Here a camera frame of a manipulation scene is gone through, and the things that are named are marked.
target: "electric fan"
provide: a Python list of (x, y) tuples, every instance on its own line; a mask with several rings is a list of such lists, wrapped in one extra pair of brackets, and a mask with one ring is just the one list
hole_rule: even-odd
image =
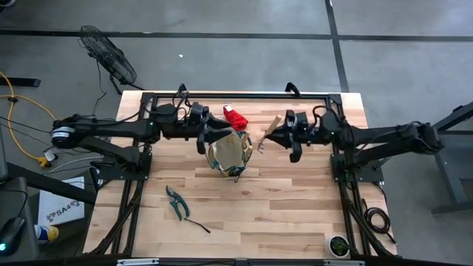
[(119, 95), (122, 95), (122, 92), (118, 89), (114, 78), (122, 85), (145, 90), (134, 85), (137, 75), (133, 66), (126, 60), (122, 50), (118, 49), (100, 30), (91, 25), (82, 26), (80, 37), (89, 56), (97, 60), (110, 73), (110, 81)]

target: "bag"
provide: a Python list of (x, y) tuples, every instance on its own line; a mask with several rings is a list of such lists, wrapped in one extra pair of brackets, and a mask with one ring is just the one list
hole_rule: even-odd
[(253, 146), (249, 133), (237, 132), (232, 128), (228, 130), (231, 134), (212, 143), (205, 156), (212, 169), (219, 170), (223, 177), (235, 177), (234, 182), (238, 182), (251, 158)]

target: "wooden tabletop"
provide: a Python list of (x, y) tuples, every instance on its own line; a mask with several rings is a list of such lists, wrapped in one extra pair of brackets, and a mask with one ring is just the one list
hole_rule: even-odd
[[(118, 119), (137, 111), (141, 93), (123, 93)], [(341, 95), (350, 124), (366, 128), (360, 94)], [(246, 130), (255, 142), (276, 115), (285, 116), (286, 109), (306, 111), (312, 123), (312, 108), (324, 105), (318, 100), (296, 99), (192, 101), (209, 106), (212, 114), (222, 119), (223, 106), (231, 104), (248, 119)], [(160, 99), (159, 104), (168, 102), (169, 99)], [(131, 140), (114, 138), (113, 143), (129, 146)], [(133, 256), (330, 258), (324, 251), (325, 239), (333, 234), (346, 234), (339, 189), (330, 172), (332, 148), (303, 146), (303, 152), (298, 163), (290, 163), (290, 150), (266, 140), (265, 153), (254, 152), (239, 182), (234, 183), (233, 178), (221, 177), (217, 170), (210, 169), (205, 156), (197, 153), (195, 140), (161, 140), (154, 144), (152, 171), (144, 185)], [(204, 224), (210, 234), (190, 222), (179, 222), (169, 205), (166, 185), (184, 197), (190, 218)], [(114, 224), (122, 190), (123, 181), (116, 180), (98, 192), (84, 252), (95, 248)], [(361, 183), (360, 194), (368, 206), (387, 211), (383, 194), (374, 185)], [(359, 229), (354, 220), (353, 224), (361, 252)], [(121, 248), (126, 235), (127, 229), (122, 234)], [(387, 236), (377, 237), (396, 253)]]

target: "red object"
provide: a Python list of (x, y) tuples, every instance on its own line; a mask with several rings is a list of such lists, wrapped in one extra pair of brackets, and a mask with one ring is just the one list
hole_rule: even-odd
[(225, 115), (227, 121), (231, 124), (231, 127), (235, 130), (242, 131), (246, 129), (248, 120), (246, 120), (246, 118), (244, 118), (241, 114), (237, 113), (237, 111), (233, 110), (231, 106), (224, 106), (223, 114)]

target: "concrete floor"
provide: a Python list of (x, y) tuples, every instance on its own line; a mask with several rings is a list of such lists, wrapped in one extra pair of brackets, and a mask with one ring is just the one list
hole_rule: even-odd
[[(333, 0), (333, 8), (340, 34), (473, 35), (473, 2), (468, 0)], [(323, 0), (18, 0), (0, 14), (0, 28), (77, 30), (83, 24), (104, 31), (330, 33)], [(98, 72), (77, 38), (0, 38), (0, 70), (42, 80), (40, 88), (16, 88), (16, 93), (36, 99), (59, 117), (92, 112), (101, 94)], [(332, 41), (112, 40), (136, 69), (137, 84), (148, 89), (176, 89), (185, 83), (191, 90), (280, 91), (292, 81), (302, 91), (340, 92)], [(434, 123), (472, 101), (472, 50), (470, 42), (341, 43), (350, 91), (361, 93), (370, 126), (411, 120)], [(109, 94), (98, 116), (114, 117), (120, 98), (102, 73), (102, 88)], [(0, 114), (5, 116), (8, 106), (7, 101), (0, 103)], [(49, 129), (52, 122), (23, 101), (16, 105), (13, 119), (42, 129)], [(22, 130), (48, 141), (46, 135)], [(34, 154), (46, 148), (27, 137), (18, 138)], [(19, 152), (5, 130), (4, 141), (10, 162), (43, 171)], [(63, 155), (60, 163), (72, 159)], [(401, 155), (383, 171), (398, 252), (412, 259), (473, 264), (473, 213), (430, 213), (449, 202), (434, 158)]]

